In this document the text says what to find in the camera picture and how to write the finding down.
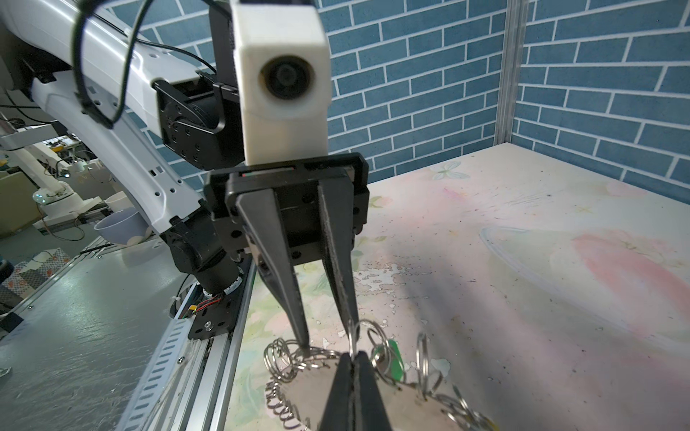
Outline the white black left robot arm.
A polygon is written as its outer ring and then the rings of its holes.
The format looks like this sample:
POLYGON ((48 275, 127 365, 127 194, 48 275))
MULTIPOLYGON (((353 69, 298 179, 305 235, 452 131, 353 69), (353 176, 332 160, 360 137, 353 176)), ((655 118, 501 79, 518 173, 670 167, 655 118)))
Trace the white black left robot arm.
POLYGON ((100 1, 5 1, 1 25, 25 89, 86 141, 210 293, 246 254, 310 335, 296 266, 320 260, 343 327, 359 337, 350 253, 363 228, 368 165, 331 154, 328 38, 310 1, 211 1, 208 74, 118 32, 100 1))

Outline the large metal keyring band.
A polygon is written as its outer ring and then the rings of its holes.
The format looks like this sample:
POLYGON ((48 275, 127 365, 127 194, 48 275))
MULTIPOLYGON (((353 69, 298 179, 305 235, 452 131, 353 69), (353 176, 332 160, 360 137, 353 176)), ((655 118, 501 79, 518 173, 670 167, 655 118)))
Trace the large metal keyring band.
POLYGON ((429 339, 417 338, 413 377, 393 341, 364 320, 371 350, 349 340, 345 352, 275 339, 264 350, 271 375, 267 408, 287 430, 494 430, 496 424, 470 407, 458 389, 438 389, 444 378, 431 368, 429 339))

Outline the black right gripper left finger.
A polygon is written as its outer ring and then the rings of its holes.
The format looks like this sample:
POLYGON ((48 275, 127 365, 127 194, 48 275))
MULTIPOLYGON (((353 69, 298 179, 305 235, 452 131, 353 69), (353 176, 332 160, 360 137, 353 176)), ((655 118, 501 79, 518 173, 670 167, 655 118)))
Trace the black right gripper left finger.
POLYGON ((323 418, 319 425, 320 430, 354 430, 353 371, 350 355, 342 354, 323 411, 323 418))

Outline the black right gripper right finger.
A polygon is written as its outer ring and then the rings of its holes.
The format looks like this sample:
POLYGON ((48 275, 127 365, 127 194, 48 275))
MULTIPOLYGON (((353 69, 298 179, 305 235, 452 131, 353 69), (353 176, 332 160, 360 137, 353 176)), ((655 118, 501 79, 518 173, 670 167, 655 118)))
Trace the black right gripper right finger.
POLYGON ((354 430, 372 431, 393 429, 377 386, 375 368, 363 351, 354 359, 353 427, 354 430))

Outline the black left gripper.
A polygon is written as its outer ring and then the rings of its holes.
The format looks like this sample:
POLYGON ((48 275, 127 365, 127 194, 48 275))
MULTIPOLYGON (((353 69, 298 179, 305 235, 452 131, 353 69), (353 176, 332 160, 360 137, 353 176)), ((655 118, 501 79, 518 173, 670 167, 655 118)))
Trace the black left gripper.
POLYGON ((368 171, 361 154, 345 153, 220 169, 205 181, 204 197, 225 251, 238 258, 250 246, 264 284, 306 356, 309 331, 290 253, 296 265, 323 257, 343 327, 357 341, 351 251, 354 235, 368 219, 368 171))

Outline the green tagged key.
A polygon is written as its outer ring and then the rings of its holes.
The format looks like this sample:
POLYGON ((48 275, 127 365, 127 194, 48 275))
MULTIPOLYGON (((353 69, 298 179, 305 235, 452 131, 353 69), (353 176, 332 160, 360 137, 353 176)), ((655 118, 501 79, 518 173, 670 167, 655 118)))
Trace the green tagged key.
POLYGON ((395 382, 404 383, 406 381, 404 361, 398 345, 393 339, 388 339, 385 343, 375 346, 372 351, 372 361, 381 375, 395 382))

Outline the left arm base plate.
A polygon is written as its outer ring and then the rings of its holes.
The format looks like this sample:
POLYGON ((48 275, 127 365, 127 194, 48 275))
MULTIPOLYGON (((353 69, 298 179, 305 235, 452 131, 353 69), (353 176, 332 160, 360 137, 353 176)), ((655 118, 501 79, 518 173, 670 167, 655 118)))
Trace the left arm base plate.
POLYGON ((239 277, 235 283, 216 295, 205 293, 195 279, 185 280, 183 292, 171 305, 171 317, 192 325, 189 339, 211 339, 232 333, 239 320, 252 270, 251 259, 244 257, 239 263, 239 277))

